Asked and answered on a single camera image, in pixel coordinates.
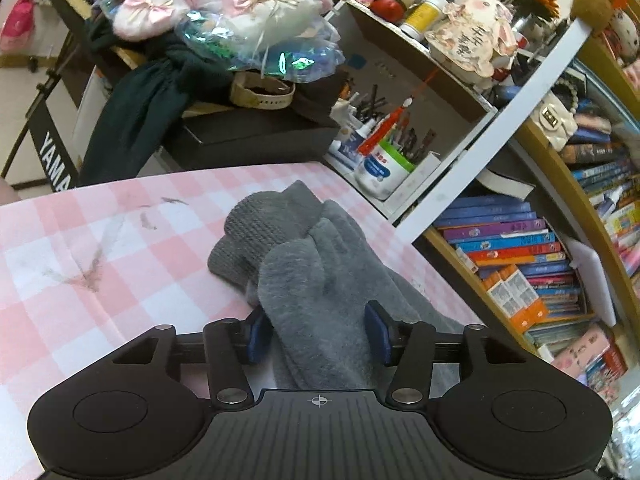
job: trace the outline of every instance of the pink bag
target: pink bag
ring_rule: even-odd
[[[13,52],[27,47],[35,28],[33,8],[33,0],[16,2],[0,32],[0,51]]]

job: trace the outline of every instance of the pink and white tablecloth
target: pink and white tablecloth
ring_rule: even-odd
[[[41,472],[26,418],[45,391],[156,324],[199,332],[243,318],[242,295],[206,261],[229,210],[260,190],[304,181],[362,226],[380,259],[442,313],[478,318],[394,228],[318,163],[174,173],[0,209],[0,480]]]

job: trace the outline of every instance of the iridescent plastic wrap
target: iridescent plastic wrap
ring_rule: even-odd
[[[294,83],[309,83],[335,72],[344,63],[337,31],[323,18],[296,38],[269,48],[247,43],[226,25],[224,16],[192,10],[176,27],[176,34],[194,52],[222,63],[228,70],[260,70]]]

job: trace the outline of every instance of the purple book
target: purple book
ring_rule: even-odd
[[[516,232],[538,231],[544,228],[545,221],[542,218],[538,218],[536,220],[523,220],[521,222],[505,222],[502,224],[486,224],[444,229],[442,235],[445,240],[457,240],[459,238],[478,238],[484,236],[508,235]]]

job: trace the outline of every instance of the white fluffy plush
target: white fluffy plush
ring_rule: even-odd
[[[263,50],[301,34],[332,6],[331,0],[252,0],[244,9],[234,4],[245,1],[193,0],[193,7],[221,14],[222,23],[236,39],[248,48],[258,45]]]
[[[191,10],[191,0],[125,0],[113,19],[113,32],[143,41],[172,30]]]

